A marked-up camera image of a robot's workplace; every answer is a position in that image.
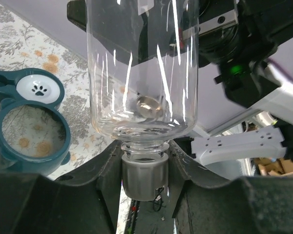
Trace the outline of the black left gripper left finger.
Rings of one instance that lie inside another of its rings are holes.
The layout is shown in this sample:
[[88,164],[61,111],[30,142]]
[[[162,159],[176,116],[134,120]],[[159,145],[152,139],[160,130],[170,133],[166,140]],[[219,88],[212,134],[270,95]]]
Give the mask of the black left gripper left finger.
[[121,191],[121,143],[56,180],[0,174],[0,234],[113,234]]

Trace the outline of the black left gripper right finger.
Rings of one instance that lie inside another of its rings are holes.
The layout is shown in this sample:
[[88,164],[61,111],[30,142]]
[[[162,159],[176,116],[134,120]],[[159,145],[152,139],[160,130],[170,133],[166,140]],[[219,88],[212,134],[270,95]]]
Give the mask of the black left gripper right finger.
[[180,234],[293,234],[293,177],[229,181],[169,143],[169,211]]

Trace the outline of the clear plastic bottle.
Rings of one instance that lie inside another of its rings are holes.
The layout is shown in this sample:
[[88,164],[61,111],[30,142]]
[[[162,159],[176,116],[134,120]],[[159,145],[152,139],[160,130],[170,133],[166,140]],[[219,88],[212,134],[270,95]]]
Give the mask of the clear plastic bottle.
[[[171,57],[161,48],[146,62],[122,63],[88,32],[87,52],[93,127],[122,142],[126,195],[151,201],[157,189],[168,185],[168,142],[196,125],[199,66],[188,53]],[[141,116],[139,96],[158,100],[163,116]]]

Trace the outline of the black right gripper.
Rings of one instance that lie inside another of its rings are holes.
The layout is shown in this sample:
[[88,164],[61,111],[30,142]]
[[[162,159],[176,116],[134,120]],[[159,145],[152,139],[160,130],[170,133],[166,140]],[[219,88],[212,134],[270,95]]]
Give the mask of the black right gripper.
[[293,38],[293,0],[71,0],[67,19],[122,63],[146,62],[161,48],[215,64],[215,82],[245,108],[277,88],[259,70]]

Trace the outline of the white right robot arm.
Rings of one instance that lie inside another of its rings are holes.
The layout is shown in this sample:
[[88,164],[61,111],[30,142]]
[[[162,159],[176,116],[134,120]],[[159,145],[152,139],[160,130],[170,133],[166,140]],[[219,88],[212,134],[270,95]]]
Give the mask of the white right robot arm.
[[94,129],[127,158],[175,140],[209,165],[293,161],[293,83],[271,63],[293,38],[293,0],[71,0],[87,35]]

